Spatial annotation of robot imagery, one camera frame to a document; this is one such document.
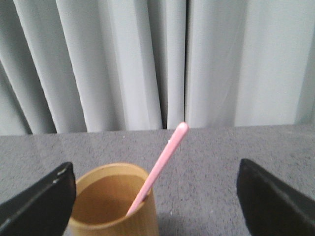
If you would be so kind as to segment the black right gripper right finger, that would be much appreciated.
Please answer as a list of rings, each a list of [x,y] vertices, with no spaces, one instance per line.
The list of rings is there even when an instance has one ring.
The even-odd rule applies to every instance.
[[[237,196],[252,236],[313,236],[315,202],[250,159],[240,161]]]

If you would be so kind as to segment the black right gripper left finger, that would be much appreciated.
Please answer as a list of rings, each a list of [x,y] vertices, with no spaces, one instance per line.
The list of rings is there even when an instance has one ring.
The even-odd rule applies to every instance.
[[[71,162],[62,163],[0,206],[2,236],[61,236],[76,198]]]

